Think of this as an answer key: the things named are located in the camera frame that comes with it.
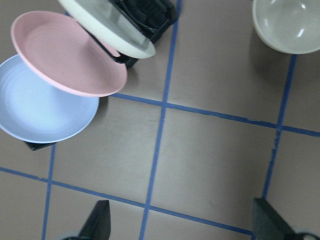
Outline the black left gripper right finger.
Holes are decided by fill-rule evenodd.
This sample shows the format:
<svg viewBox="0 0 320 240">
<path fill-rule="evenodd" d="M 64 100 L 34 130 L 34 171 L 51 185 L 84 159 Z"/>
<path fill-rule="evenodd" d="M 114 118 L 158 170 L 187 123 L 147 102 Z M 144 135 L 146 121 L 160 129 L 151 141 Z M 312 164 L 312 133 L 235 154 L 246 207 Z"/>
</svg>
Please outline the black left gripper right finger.
<svg viewBox="0 0 320 240">
<path fill-rule="evenodd" d="M 256 240 L 295 240 L 296 233 L 264 198 L 254 198 L 252 232 Z"/>
</svg>

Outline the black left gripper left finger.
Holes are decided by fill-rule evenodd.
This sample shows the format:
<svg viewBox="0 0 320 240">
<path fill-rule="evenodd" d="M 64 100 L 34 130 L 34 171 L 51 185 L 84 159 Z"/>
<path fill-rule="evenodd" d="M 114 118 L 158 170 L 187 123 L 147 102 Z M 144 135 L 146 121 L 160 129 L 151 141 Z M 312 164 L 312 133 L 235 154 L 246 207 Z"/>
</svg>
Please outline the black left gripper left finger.
<svg viewBox="0 0 320 240">
<path fill-rule="evenodd" d="M 111 235 L 110 203 L 108 200 L 96 202 L 79 233 L 80 240 L 108 240 Z"/>
</svg>

